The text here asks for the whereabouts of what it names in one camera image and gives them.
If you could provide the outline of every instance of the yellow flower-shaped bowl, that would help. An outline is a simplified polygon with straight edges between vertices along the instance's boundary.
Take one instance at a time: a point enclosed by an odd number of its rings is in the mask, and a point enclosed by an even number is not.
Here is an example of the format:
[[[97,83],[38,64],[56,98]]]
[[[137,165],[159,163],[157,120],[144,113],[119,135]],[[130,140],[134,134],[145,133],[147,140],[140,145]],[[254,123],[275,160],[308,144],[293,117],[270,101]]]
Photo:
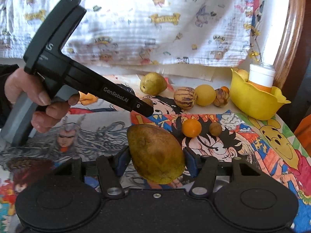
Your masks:
[[[248,116],[260,121],[269,120],[279,108],[284,104],[290,103],[282,95],[281,89],[272,87],[271,93],[264,92],[245,82],[233,69],[231,71],[230,98]]]

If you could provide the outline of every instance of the purple striped fruit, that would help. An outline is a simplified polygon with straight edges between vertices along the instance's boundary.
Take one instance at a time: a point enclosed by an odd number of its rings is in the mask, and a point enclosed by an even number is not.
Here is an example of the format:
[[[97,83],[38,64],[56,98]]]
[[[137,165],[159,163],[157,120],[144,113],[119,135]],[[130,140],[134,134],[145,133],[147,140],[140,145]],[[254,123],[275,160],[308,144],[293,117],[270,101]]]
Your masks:
[[[191,109],[197,99],[197,94],[193,88],[182,87],[175,91],[174,101],[182,109]]]

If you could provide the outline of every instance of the printed fabric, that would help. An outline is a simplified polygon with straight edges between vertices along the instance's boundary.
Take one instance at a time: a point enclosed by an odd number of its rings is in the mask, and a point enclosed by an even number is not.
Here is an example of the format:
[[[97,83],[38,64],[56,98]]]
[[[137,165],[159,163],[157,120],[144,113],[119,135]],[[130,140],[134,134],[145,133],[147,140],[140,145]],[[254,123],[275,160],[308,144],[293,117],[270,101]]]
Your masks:
[[[59,1],[0,0],[0,57],[22,58]],[[81,0],[87,13],[62,52],[82,64],[234,67],[247,56],[262,1]]]

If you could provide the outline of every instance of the small orange fruit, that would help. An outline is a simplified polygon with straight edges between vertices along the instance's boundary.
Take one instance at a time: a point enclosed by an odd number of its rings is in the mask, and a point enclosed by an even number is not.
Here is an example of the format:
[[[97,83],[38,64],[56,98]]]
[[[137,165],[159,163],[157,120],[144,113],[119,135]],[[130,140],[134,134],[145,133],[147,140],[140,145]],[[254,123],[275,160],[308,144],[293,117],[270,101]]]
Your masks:
[[[227,94],[229,94],[229,88],[227,88],[226,86],[222,86],[221,89],[222,89],[223,91],[226,91]]]
[[[183,122],[181,131],[186,137],[197,137],[202,131],[202,125],[196,119],[188,119]]]

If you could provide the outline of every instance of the cartoon hand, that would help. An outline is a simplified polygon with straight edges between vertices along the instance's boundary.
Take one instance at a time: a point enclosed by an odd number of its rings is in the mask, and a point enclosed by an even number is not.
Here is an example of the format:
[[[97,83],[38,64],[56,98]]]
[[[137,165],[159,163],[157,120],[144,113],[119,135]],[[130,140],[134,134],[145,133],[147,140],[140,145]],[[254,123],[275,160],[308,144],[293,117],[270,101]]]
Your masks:
[[[299,187],[297,184],[297,180],[295,179],[295,176],[292,173],[282,173],[282,166],[284,165],[283,159],[279,159],[279,161],[277,162],[276,171],[273,175],[271,175],[269,173],[268,169],[266,168],[265,163],[263,162],[261,156],[259,155],[259,153],[257,151],[255,151],[255,155],[256,155],[257,161],[259,163],[259,166],[264,173],[268,174],[269,176],[271,176],[276,181],[282,183],[287,188],[288,188],[288,182],[291,181],[293,183],[296,191],[298,192]]]

